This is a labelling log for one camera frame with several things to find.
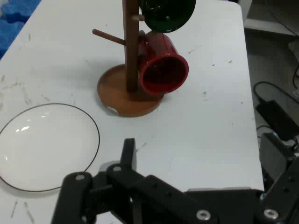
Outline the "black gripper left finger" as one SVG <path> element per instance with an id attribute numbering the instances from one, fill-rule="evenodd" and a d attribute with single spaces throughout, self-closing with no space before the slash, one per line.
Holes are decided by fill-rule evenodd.
<path id="1" fill-rule="evenodd" d="M 215 224 L 217 214 L 159 178 L 133 169 L 135 140 L 125 139 L 118 163 L 92 176 L 67 175 L 52 223 L 93 224 L 110 212 L 124 224 Z"/>

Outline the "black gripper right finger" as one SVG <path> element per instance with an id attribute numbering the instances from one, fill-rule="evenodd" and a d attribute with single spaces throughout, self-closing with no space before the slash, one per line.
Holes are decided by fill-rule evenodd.
<path id="1" fill-rule="evenodd" d="M 272 133 L 260 139 L 259 158 L 266 173 L 265 192 L 255 212 L 256 224 L 299 222 L 299 158 L 293 146 Z"/>

